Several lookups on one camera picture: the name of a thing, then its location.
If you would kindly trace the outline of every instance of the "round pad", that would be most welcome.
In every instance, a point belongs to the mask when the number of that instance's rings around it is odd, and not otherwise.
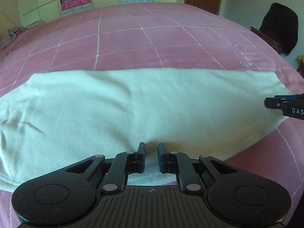
[[[265,189],[259,186],[245,185],[234,191],[234,197],[243,204],[258,206],[268,201],[269,194]]]
[[[63,202],[69,194],[70,191],[65,186],[48,184],[36,189],[34,198],[42,204],[57,204]]]

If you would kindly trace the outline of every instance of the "metal pin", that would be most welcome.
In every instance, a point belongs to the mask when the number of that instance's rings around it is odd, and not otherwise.
[[[105,191],[114,191],[114,190],[117,190],[118,189],[118,186],[116,184],[112,184],[112,183],[109,183],[109,184],[106,184],[102,187]]]
[[[201,189],[201,187],[198,184],[192,183],[192,184],[188,184],[186,186],[186,189],[189,191],[198,191]]]

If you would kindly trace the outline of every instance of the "pink blanket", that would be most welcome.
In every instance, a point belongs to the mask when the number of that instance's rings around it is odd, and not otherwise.
[[[33,73],[161,67],[274,71],[289,90],[304,92],[302,77],[240,25],[185,4],[142,3],[86,11],[38,27],[0,62],[0,96]],[[303,131],[303,121],[289,118],[228,160],[289,191],[292,206],[285,224],[303,192]],[[0,194],[1,227],[18,224],[10,196]]]

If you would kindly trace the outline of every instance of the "wooden chair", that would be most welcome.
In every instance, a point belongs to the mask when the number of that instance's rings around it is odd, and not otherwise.
[[[302,77],[304,78],[304,55],[298,55],[298,59],[300,60],[300,65],[297,69],[297,72],[302,75]]]
[[[250,28],[251,28],[250,31],[258,35],[261,39],[263,39],[266,43],[268,43],[277,53],[279,53],[279,55],[282,54],[282,46],[278,42],[274,41],[272,38],[262,33],[260,30],[252,26]]]

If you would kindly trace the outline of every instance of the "white bedsheet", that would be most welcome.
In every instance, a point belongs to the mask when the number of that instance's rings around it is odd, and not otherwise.
[[[34,74],[0,98],[0,189],[95,154],[113,158],[147,145],[146,172],[129,184],[175,180],[158,172],[157,144],[225,160],[284,119],[264,99],[290,95],[273,72],[207,69]]]

